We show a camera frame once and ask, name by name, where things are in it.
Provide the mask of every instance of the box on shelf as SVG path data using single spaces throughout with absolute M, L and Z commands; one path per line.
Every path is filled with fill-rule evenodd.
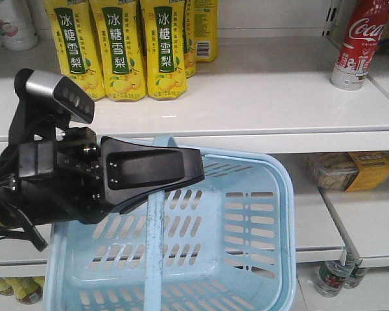
M 389 178 L 389 151 L 382 154 L 388 162 L 388 171 L 381 180 L 384 181 Z M 307 168 L 311 179 L 326 190 L 348 190 L 360 174 L 359 166 L 347 152 L 307 154 Z

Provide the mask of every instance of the black cable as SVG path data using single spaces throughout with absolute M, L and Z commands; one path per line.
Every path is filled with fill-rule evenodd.
M 28 240 L 30 241 L 29 236 L 22 231 L 12 231 L 12 230 L 0 230 L 0 240 L 4 239 L 14 239 L 14 240 Z
M 0 187 L 6 187 L 6 177 L 2 177 L 0 179 Z M 0 204 L 3 208 L 5 208 L 10 214 L 12 214 L 19 222 L 19 225 L 23 228 L 26 234 L 26 237 L 23 236 L 23 240 L 30 240 L 34 247 L 38 251 L 43 251 L 47 247 L 46 240 L 40 235 L 37 228 L 34 226 L 30 218 L 18 207 L 11 204 L 10 202 L 6 202 L 0 195 Z M 3 233 L 7 233 L 7 236 L 9 235 L 8 232 L 10 230 L 4 230 Z

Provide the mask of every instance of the screw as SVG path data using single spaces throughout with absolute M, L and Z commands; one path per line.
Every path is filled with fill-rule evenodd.
M 17 187 L 16 187 L 16 179 L 14 177 L 10 177 L 10 179 L 8 180 L 8 186 L 10 188 L 11 191 L 16 191 Z

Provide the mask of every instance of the green label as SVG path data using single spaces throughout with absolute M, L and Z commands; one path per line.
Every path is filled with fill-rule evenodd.
M 80 52 L 78 34 L 75 29 L 73 11 L 70 8 L 55 8 L 62 36 L 64 37 L 69 71 L 74 74 L 86 73 L 84 61 Z
M 117 75 L 130 73 L 125 54 L 123 10 L 122 8 L 103 8 L 106 28 L 111 49 L 112 72 Z
M 331 273 L 324 263 L 320 267 L 319 274 L 324 283 L 334 288 L 342 287 L 346 280 L 345 277 L 339 277 L 334 273 Z
M 157 6 L 154 8 L 157 22 L 157 37 L 159 51 L 159 72 L 174 72 L 173 41 L 172 41 L 172 8 Z

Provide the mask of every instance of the snack package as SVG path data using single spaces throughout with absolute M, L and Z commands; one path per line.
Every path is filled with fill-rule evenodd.
M 364 161 L 369 161 L 365 167 L 360 165 Z M 307 154 L 307 168 L 311 180 L 323 189 L 368 190 L 389 178 L 389 151 Z
M 92 99 L 105 96 L 97 33 L 88 0 L 43 0 L 60 72 Z
M 147 44 L 148 94 L 175 99 L 187 90 L 183 54 L 185 0 L 141 0 Z
M 115 101 L 145 97 L 137 1 L 90 0 L 104 66 L 105 91 Z

